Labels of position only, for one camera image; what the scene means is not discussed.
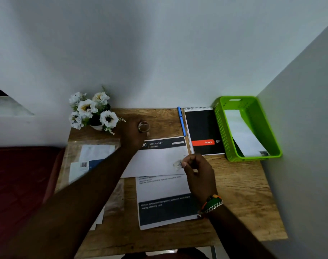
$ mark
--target wooden desk surface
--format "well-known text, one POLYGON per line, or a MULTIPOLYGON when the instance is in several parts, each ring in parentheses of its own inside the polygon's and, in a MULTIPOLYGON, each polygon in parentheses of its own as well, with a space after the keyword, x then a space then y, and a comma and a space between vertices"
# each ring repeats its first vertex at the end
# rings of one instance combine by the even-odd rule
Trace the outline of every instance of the wooden desk surface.
MULTIPOLYGON (((149 139, 183 135, 177 109, 115 109, 115 112, 126 119, 135 114, 144 116, 151 125, 149 139)), ((91 127, 72 129, 63 159, 63 166, 65 163, 68 166, 62 166, 56 190, 62 186, 64 170, 69 171, 70 142, 119 138, 117 129, 115 133, 112 137, 91 127)), ((214 168, 218 193, 225 205, 260 241, 287 238, 259 161, 232 163, 224 155, 206 156, 206 159, 214 168)), ((135 178, 125 178, 124 192, 124 212, 104 217, 103 223, 97 225, 95 231, 89 231, 76 254, 77 258, 220 244, 207 219, 141 231, 137 215, 135 178)))

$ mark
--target blue pen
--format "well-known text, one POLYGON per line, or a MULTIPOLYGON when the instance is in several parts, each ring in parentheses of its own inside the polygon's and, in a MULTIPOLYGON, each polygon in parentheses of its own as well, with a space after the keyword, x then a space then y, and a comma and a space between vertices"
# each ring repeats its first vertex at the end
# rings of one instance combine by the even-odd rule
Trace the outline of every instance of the blue pen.
POLYGON ((184 123, 183 123, 183 116, 182 116, 182 111, 180 107, 177 107, 178 109, 178 115, 179 115, 179 119, 181 120, 181 126, 182 126, 182 130, 183 130, 183 135, 187 136, 185 133, 185 129, 184 129, 184 123))

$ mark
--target red label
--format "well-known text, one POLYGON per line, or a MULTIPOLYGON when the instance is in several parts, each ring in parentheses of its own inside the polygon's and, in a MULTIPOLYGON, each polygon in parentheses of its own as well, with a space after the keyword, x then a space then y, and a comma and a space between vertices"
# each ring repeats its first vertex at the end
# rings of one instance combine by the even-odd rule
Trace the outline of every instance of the red label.
POLYGON ((203 146, 203 145, 211 145, 211 144, 214 144, 213 139, 192 141, 192 146, 203 146))

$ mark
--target red cloth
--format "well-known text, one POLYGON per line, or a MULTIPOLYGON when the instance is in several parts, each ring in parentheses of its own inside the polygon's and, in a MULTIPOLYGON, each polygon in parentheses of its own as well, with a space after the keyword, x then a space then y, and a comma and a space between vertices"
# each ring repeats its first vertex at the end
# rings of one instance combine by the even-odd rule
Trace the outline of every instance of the red cloth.
POLYGON ((0 148, 0 248, 53 194, 63 153, 55 147, 0 148))

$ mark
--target spiral notebook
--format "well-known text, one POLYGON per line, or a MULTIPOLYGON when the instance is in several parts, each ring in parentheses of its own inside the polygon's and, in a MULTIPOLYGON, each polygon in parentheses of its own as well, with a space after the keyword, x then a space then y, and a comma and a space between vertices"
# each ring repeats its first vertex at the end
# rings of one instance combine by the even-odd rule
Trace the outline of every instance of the spiral notebook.
POLYGON ((189 107, 184 114, 192 154, 225 154, 213 108, 189 107))

